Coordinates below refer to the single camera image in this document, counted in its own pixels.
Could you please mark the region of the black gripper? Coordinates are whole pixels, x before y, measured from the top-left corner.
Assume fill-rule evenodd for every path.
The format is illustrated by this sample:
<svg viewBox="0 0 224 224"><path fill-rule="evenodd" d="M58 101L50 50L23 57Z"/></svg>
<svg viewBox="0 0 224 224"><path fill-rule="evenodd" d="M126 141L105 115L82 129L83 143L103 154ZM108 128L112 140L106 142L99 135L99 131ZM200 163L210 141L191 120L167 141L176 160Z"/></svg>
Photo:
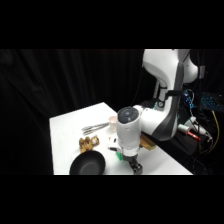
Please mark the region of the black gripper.
<svg viewBox="0 0 224 224"><path fill-rule="evenodd" d="M142 165L137 161L138 153L129 153L123 152L122 153L123 160L128 162L131 169L133 170L134 175L141 175L143 173Z"/></svg>

